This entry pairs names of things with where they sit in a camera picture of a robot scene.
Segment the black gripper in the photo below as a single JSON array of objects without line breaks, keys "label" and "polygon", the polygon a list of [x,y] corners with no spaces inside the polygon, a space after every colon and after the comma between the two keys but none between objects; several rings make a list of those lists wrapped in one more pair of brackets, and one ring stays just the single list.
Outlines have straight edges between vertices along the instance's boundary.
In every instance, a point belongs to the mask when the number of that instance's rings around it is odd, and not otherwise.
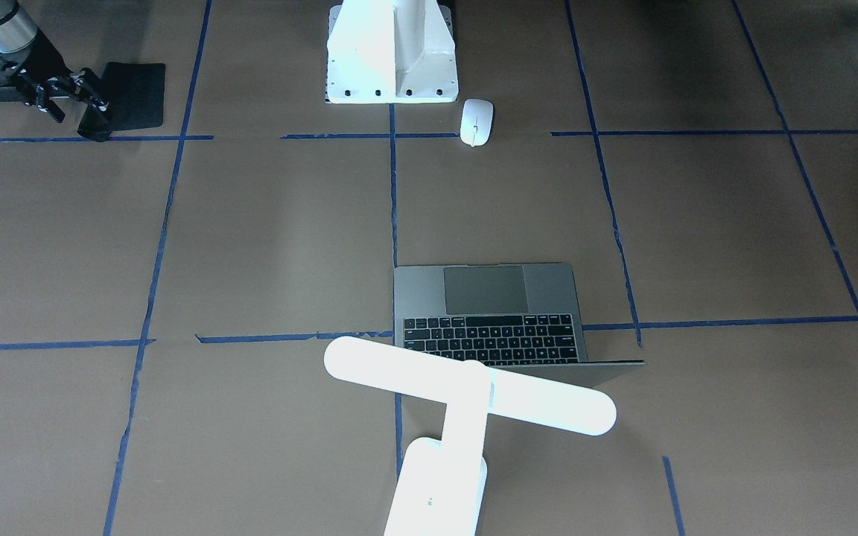
[{"label": "black gripper", "polygon": [[61,124],[66,115],[52,98],[85,103],[98,113],[109,109],[99,76],[91,68],[69,70],[47,35],[35,34],[20,51],[0,52],[0,102],[35,105]]}]

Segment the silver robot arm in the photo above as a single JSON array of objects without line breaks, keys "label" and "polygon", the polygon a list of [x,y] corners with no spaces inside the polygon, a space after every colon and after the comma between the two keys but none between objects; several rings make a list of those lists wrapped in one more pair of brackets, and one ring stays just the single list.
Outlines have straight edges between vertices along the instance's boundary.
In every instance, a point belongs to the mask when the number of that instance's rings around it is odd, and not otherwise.
[{"label": "silver robot arm", "polygon": [[0,1],[0,102],[35,106],[61,123],[65,113],[55,98],[85,103],[106,121],[109,103],[89,68],[74,72],[18,1]]}]

